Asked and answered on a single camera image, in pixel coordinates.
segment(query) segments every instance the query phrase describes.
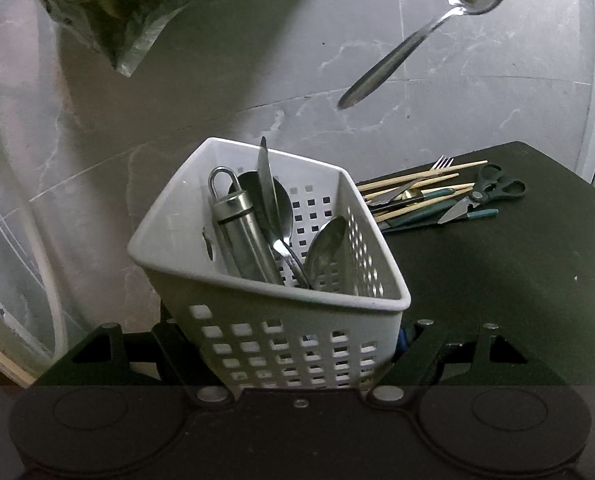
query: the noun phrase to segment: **gray tile floor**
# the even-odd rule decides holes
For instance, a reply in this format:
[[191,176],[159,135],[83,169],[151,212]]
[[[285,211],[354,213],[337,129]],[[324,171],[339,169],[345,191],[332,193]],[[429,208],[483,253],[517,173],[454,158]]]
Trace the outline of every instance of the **gray tile floor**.
[[[574,168],[594,63],[593,0],[506,0],[434,35],[350,110],[344,89],[446,0],[209,0],[165,29],[133,77],[0,0],[0,122],[69,304],[144,330],[157,297],[126,244],[209,136],[345,167],[357,180],[524,140]],[[14,205],[0,214],[24,248]]]

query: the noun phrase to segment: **dark tabletop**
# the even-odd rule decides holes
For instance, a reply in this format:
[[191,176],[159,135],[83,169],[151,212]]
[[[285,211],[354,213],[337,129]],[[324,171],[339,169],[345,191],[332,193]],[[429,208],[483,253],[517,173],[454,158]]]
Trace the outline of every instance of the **dark tabletop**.
[[[495,322],[569,384],[595,384],[594,187],[523,142],[454,165],[476,160],[501,165],[527,195],[493,204],[497,218],[385,235],[411,291],[405,320],[472,333]],[[450,182],[474,182],[478,169]]]

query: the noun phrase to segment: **scissors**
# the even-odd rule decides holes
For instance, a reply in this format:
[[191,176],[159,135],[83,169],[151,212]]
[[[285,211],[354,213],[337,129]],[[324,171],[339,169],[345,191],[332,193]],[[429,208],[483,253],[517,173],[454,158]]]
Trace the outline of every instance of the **scissors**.
[[497,164],[486,164],[480,169],[477,182],[466,198],[460,200],[444,216],[438,224],[446,224],[469,212],[482,204],[496,200],[517,200],[522,198],[527,191],[527,186],[521,180],[507,176]]

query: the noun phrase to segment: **basket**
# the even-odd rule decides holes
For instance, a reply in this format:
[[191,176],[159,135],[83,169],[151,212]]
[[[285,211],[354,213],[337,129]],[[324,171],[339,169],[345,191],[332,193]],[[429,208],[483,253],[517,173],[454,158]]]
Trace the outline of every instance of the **basket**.
[[[389,367],[410,295],[382,234],[342,168],[270,150],[274,177],[294,208],[291,244],[301,257],[333,216],[347,237],[319,277],[297,288],[238,277],[210,211],[216,166],[257,168],[258,146],[207,139],[162,191],[129,242],[143,269],[204,361],[235,392],[265,388],[370,387]],[[219,196],[230,180],[216,179]]]

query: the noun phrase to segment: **fork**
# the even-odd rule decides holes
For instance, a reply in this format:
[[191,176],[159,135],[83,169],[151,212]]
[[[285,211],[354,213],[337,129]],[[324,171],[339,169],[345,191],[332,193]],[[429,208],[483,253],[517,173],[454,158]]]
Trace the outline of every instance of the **fork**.
[[[449,168],[453,164],[453,159],[449,158],[448,156],[442,155],[435,164],[431,167],[431,170],[443,170],[444,168]],[[386,205],[391,202],[396,197],[400,196],[404,191],[411,189],[415,184],[423,181],[425,178],[416,178],[411,182],[407,182],[404,186],[396,187],[390,191],[383,192],[377,195],[375,198],[370,200],[367,203],[370,207],[375,207],[378,205]]]

